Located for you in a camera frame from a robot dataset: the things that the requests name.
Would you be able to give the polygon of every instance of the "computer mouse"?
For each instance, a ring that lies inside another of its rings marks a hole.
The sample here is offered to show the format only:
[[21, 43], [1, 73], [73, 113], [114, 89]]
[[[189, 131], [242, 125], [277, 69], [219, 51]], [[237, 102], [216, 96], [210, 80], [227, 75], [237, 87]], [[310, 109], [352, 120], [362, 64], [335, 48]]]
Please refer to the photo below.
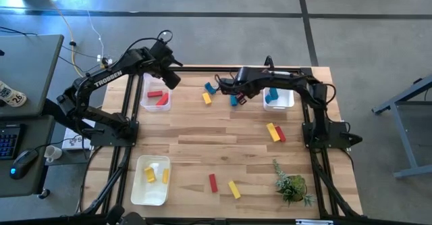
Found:
[[33, 162], [38, 157], [38, 152], [35, 149], [26, 149], [21, 152], [13, 161], [11, 172], [9, 175], [13, 179], [21, 179], [23, 178], [29, 169], [32, 167]]

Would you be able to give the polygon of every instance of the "yellow block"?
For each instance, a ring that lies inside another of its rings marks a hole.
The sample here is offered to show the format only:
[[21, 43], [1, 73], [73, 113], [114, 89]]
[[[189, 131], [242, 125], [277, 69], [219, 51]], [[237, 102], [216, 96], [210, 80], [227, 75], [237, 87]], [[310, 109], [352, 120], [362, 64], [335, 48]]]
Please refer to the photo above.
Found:
[[234, 195], [234, 198], [236, 199], [240, 198], [240, 193], [238, 192], [238, 189], [236, 187], [236, 184], [234, 184], [234, 181], [230, 181], [228, 185], [229, 188], [231, 189], [232, 194]]
[[211, 103], [211, 99], [210, 99], [210, 95], [208, 94], [208, 93], [203, 93], [202, 94], [202, 97], [203, 97], [203, 99], [204, 99], [204, 101], [205, 101], [205, 104], [210, 104]]
[[163, 180], [162, 180], [162, 182], [163, 182], [164, 184], [167, 184], [167, 183], [168, 183], [168, 175], [169, 175], [169, 169], [165, 168], [165, 169], [163, 170]]
[[273, 125], [273, 123], [267, 124], [267, 130], [269, 130], [271, 138], [273, 138], [273, 141], [280, 141], [281, 138], [279, 137], [279, 135], [277, 134], [276, 128]]
[[147, 182], [156, 181], [155, 171], [153, 170], [153, 168], [148, 167], [148, 168], [144, 169], [144, 172], [147, 175]]

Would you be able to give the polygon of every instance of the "concrete floor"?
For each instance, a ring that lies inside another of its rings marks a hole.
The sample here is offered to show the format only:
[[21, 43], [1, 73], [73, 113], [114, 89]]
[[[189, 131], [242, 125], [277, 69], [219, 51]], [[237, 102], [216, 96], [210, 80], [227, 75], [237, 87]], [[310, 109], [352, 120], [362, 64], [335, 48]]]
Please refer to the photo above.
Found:
[[[62, 9], [97, 11], [263, 12], [300, 13], [299, 0], [55, 0]], [[306, 0], [316, 14], [432, 14], [431, 0]], [[47, 0], [0, 0], [3, 7], [51, 9]], [[68, 16], [78, 50], [97, 55], [101, 48], [86, 16]], [[105, 54], [113, 58], [135, 39], [170, 29], [170, 47], [186, 64], [261, 65], [272, 55], [277, 65], [310, 66], [301, 18], [173, 18], [93, 17]], [[396, 180], [392, 173], [408, 167], [402, 143], [389, 113], [374, 116], [371, 108], [431, 73], [430, 20], [310, 20], [320, 66], [330, 66], [342, 117], [364, 141], [352, 156], [364, 214], [371, 218], [430, 224], [432, 174]], [[0, 26], [40, 34], [70, 36], [59, 16], [0, 14]], [[66, 59], [70, 52], [61, 51]], [[94, 59], [77, 56], [90, 68]], [[60, 61], [49, 98], [67, 87], [76, 73]], [[102, 103], [104, 89], [92, 96]], [[53, 139], [61, 139], [56, 128]], [[432, 148], [424, 148], [430, 157]], [[0, 199], [0, 221], [73, 214], [83, 166], [49, 169], [46, 187], [53, 194]]]

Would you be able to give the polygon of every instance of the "red block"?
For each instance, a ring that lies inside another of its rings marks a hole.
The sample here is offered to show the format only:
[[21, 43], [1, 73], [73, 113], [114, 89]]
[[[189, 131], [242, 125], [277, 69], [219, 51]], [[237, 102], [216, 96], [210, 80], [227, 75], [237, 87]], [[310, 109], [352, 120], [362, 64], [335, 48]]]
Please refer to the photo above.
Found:
[[165, 93], [160, 100], [156, 103], [156, 106], [163, 106], [168, 102], [168, 93]]
[[163, 91], [153, 91], [147, 93], [147, 97], [160, 97], [162, 95], [163, 95]]
[[279, 126], [275, 127], [277, 134], [279, 135], [279, 138], [281, 139], [281, 142], [285, 142], [286, 138], [284, 133], [282, 132], [282, 129]]
[[216, 185], [215, 174], [210, 174], [209, 178], [210, 178], [211, 192], [216, 193], [217, 192], [217, 185]]

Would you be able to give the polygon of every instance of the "blue block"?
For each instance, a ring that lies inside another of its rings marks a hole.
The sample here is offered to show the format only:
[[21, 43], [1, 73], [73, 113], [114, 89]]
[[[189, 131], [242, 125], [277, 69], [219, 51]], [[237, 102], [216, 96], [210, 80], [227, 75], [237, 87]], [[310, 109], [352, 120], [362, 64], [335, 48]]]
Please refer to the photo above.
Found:
[[270, 93], [270, 95], [271, 95], [272, 100], [276, 100], [276, 99], [279, 98], [279, 95], [277, 94], [277, 90], [276, 90], [276, 88], [273, 88], [273, 87], [270, 88], [269, 93]]
[[270, 94], [268, 94], [267, 96], [265, 96], [265, 102], [267, 103], [267, 104], [269, 104], [271, 101], [273, 101], [274, 99], [271, 97], [271, 95]]
[[211, 86], [210, 82], [206, 83], [206, 84], [204, 85], [204, 87], [205, 87], [205, 89], [206, 89], [210, 94], [213, 95], [213, 94], [216, 93], [216, 89], [214, 89], [214, 88]]
[[231, 101], [231, 106], [233, 106], [233, 107], [237, 106], [238, 102], [237, 102], [236, 96], [230, 95], [229, 100]]

